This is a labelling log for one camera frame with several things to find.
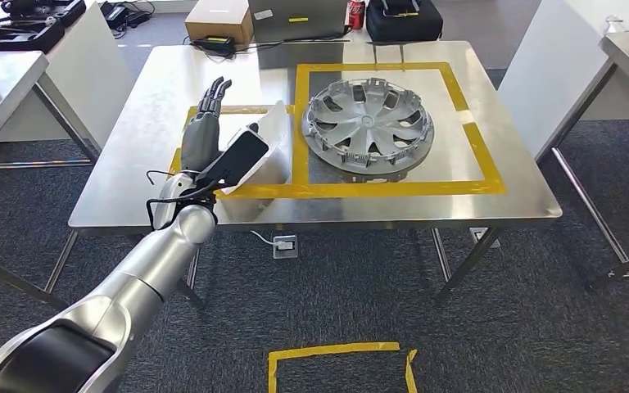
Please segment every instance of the white cable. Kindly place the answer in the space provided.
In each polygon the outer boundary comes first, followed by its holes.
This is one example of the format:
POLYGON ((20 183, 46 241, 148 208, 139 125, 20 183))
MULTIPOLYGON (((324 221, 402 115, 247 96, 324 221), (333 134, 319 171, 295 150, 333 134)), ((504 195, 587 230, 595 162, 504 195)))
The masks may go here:
POLYGON ((274 244, 272 242, 269 242, 268 240, 264 239, 263 236, 261 236, 257 231, 250 231, 251 233, 254 233, 259 239, 261 239, 261 241, 263 241, 266 244, 270 244, 271 246, 273 246, 274 244))

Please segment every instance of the power outlet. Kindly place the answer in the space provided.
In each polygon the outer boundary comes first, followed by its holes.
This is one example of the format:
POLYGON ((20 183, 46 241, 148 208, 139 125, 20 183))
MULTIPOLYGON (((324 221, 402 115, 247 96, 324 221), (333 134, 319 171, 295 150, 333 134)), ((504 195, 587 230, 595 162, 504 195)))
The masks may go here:
MULTIPOLYGON (((481 240, 483 233, 486 233, 488 228, 469 228, 468 230, 471 232, 473 244, 476 244, 479 240, 481 240)), ((491 248, 500 248, 500 241, 496 239, 493 244, 491 244, 491 248)))
POLYGON ((297 258, 297 236, 274 236, 274 259, 297 258))

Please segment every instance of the yellow tape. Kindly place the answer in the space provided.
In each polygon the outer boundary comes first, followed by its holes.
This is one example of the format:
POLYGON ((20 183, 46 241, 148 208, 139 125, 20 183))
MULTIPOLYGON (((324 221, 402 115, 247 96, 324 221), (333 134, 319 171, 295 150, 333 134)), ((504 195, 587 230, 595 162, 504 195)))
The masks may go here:
MULTIPOLYGON (((445 86, 450 94, 450 99, 455 105, 456 111, 466 111, 468 104, 462 94, 462 89, 459 87, 455 73, 452 71, 450 63, 446 61, 422 61, 422 62, 410 62, 410 63, 361 63, 361 64, 300 64, 298 65, 298 71, 303 69, 304 73, 310 72, 337 72, 337 71, 401 71, 401 70, 438 70, 442 79, 445 81, 445 86)), ((300 78, 296 79, 297 84, 300 82, 300 78)))
POLYGON ((464 124, 464 133, 466 133, 471 150, 476 156, 476 162, 478 167, 483 172, 483 177, 486 179, 486 183, 490 183, 495 188, 496 192, 505 192, 505 185, 503 184, 503 178, 500 176, 500 171, 496 168, 496 163, 493 162, 491 153, 488 151, 488 147, 481 138, 481 132, 478 131, 476 123, 464 124))
POLYGON ((352 352, 375 352, 399 350, 398 342, 355 342, 335 346, 311 346, 295 350, 276 350, 269 352, 269 371, 267 374, 269 393, 276 393, 276 368, 283 359, 305 358, 315 355, 348 354, 352 352))
POLYGON ((418 389, 416 389, 416 379, 414 378, 414 370, 411 368, 411 362, 414 361, 416 354, 419 350, 411 350, 408 355, 406 355, 406 389, 409 393, 418 393, 418 389))
POLYGON ((302 114, 310 101, 310 70, 303 65, 297 67, 295 75, 295 121, 293 121, 292 134, 292 182, 295 185, 307 184, 310 176, 307 169, 307 161, 310 158, 310 151, 302 135, 301 122, 302 114))
MULTIPOLYGON (((218 198, 246 199, 314 199, 350 197, 415 197, 432 195, 472 195, 505 193, 506 188, 495 162, 483 141, 476 123, 463 124, 464 133, 476 157, 483 180, 414 183, 339 183, 310 184, 308 160, 310 149, 301 132, 303 111, 310 100, 310 73, 375 70, 438 70, 457 112, 468 111, 468 103, 459 82, 446 61, 410 63, 364 64, 300 64, 296 71, 295 104, 287 106, 293 115, 292 128, 292 183, 291 184, 243 184, 228 196, 217 192, 218 198)), ((266 113, 270 106, 224 106, 221 114, 266 113)), ((188 119, 196 113, 190 109, 188 119)), ((179 170, 179 149, 175 152, 170 172, 179 170)))

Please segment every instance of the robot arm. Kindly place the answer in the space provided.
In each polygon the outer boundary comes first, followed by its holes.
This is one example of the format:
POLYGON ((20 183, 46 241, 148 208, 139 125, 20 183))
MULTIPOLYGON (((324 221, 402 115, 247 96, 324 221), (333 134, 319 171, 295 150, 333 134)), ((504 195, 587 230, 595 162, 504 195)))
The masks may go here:
POLYGON ((182 173, 169 178, 154 229, 83 299, 0 348, 0 392, 116 391, 137 343, 172 294, 198 248, 213 233, 213 191, 233 186, 267 152, 245 128, 218 151, 220 100, 230 81, 217 79, 184 132, 182 173))

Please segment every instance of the cardboard box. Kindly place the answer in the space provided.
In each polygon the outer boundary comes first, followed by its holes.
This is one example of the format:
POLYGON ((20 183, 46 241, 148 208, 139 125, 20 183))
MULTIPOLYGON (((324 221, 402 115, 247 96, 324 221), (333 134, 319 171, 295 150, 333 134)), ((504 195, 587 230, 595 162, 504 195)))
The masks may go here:
POLYGON ((247 0, 199 0, 184 24, 192 40, 218 35, 250 43, 253 34, 247 0))

